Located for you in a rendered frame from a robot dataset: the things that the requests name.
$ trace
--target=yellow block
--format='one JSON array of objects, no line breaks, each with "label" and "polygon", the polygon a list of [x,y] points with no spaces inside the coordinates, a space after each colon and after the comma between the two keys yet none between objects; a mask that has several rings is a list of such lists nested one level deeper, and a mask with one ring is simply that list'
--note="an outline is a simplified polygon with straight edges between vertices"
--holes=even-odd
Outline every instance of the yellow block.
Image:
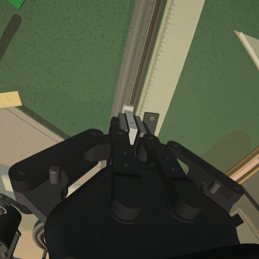
[{"label": "yellow block", "polygon": [[18,91],[0,94],[0,108],[15,106],[22,106]]}]

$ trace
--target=ruler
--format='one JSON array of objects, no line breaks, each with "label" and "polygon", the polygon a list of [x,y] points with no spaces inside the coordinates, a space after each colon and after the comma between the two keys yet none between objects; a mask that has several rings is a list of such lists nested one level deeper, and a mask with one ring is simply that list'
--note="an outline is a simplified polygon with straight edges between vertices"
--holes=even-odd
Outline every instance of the ruler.
[{"label": "ruler", "polygon": [[205,0],[168,0],[139,99],[136,116],[159,114],[158,136],[175,92]]},{"label": "ruler", "polygon": [[135,2],[110,120],[122,112],[124,104],[130,103],[155,3],[156,0],[136,0]]}]

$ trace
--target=wooden frame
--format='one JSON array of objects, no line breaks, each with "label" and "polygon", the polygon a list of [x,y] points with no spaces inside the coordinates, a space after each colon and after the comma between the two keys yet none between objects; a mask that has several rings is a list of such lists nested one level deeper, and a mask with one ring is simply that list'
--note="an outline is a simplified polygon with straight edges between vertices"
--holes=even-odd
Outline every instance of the wooden frame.
[{"label": "wooden frame", "polygon": [[259,170],[259,146],[242,161],[225,173],[228,177],[242,184]]}]

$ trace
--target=gray bracket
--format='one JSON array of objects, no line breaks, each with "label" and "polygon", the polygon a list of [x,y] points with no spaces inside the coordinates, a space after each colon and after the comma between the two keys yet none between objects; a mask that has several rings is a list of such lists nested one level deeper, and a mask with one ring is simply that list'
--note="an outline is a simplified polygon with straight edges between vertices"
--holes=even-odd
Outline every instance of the gray bracket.
[{"label": "gray bracket", "polygon": [[158,113],[145,112],[143,122],[145,122],[150,130],[151,134],[155,134],[155,129],[159,119]]}]

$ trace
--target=green textured surface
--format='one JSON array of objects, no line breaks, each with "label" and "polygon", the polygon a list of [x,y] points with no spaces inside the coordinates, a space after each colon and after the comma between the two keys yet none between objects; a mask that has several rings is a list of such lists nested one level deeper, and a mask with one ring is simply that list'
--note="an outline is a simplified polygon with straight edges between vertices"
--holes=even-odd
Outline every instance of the green textured surface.
[{"label": "green textured surface", "polygon": [[158,135],[223,173],[259,146],[259,72],[233,32],[259,39],[258,24],[257,0],[205,1]]},{"label": "green textured surface", "polygon": [[134,4],[1,1],[0,35],[14,14],[22,23],[0,62],[0,92],[18,91],[17,108],[63,138],[106,133]]},{"label": "green textured surface", "polygon": [[25,0],[7,0],[9,3],[14,5],[17,9],[20,9]]}]

